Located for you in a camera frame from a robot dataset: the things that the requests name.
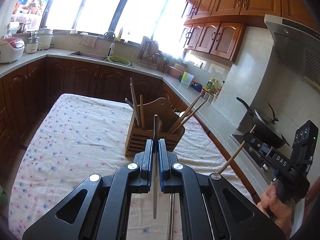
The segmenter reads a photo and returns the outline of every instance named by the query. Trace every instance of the dish soap bottle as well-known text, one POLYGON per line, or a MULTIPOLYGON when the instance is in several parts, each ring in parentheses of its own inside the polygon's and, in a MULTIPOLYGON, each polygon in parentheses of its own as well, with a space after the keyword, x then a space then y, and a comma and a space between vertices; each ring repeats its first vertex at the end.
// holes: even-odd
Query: dish soap bottle
POLYGON ((122 33, 123 33, 123 27, 121 27, 119 34, 118 34, 118 37, 116 38, 116 41, 121 41, 122 33))
POLYGON ((205 89, 206 90, 209 90, 210 87, 212 87, 213 83, 215 82, 216 80, 214 78, 211 78, 208 82, 207 82, 207 85, 205 86, 205 89))

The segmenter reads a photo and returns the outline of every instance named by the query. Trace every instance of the range hood vent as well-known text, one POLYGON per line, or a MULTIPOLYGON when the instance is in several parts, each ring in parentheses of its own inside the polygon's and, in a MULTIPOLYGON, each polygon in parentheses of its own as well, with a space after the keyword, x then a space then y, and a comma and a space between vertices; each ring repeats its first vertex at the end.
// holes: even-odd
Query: range hood vent
POLYGON ((264 21, 280 63, 295 71, 320 93, 320 34, 278 16, 266 15, 264 21))

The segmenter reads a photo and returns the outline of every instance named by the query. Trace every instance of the dish cloth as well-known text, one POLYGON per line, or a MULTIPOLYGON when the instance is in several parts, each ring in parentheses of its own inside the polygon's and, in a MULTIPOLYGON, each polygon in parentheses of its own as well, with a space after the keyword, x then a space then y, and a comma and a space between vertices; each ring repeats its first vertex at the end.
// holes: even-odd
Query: dish cloth
POLYGON ((83 35, 79 44, 94 48, 94 46, 96 45, 97 39, 98 39, 97 36, 83 35))

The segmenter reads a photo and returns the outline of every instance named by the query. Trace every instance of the floor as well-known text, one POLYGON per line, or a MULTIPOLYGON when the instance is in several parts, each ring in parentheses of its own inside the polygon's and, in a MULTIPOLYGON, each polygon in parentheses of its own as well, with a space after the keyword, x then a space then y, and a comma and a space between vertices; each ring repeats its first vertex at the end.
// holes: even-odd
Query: floor
MULTIPOLYGON (((43 113, 38 121, 35 123, 35 125, 31 128, 26 140, 24 141, 23 145, 24 146, 28 146, 33 138, 33 136, 35 135, 36 131, 38 130, 39 126, 41 125, 42 121, 45 119, 45 117, 47 116, 48 112, 43 113)), ((7 178, 2 178, 0 177, 0 185, 2 186, 2 188, 4 189, 4 191, 6 192, 6 194, 8 195, 8 199, 10 200, 10 194, 11 194, 11 189, 14 183, 14 180, 16 178, 16 175, 18 173, 18 169, 20 167, 20 163, 21 160, 25 154, 25 150, 20 150, 17 149, 15 154, 16 154, 16 159, 14 161, 14 164, 12 166, 12 170, 10 172, 10 174, 8 174, 7 178)), ((8 217, 8 210, 9 205, 0 208, 0 213, 2 215, 4 215, 6 218, 8 217)))

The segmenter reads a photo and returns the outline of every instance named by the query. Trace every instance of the faucet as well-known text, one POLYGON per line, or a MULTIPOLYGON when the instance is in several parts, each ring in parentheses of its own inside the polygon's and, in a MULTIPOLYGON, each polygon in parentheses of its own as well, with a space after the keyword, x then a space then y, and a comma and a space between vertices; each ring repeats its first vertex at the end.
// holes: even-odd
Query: faucet
POLYGON ((110 56, 110 54, 112 55, 113 54, 113 50, 115 49, 115 41, 116 41, 116 34, 114 31, 107 31, 105 34, 102 35, 102 39, 104 39, 104 37, 107 35, 107 33, 109 32, 112 32, 113 33, 113 43, 110 45, 110 49, 109 49, 109 53, 108 53, 108 56, 110 56))

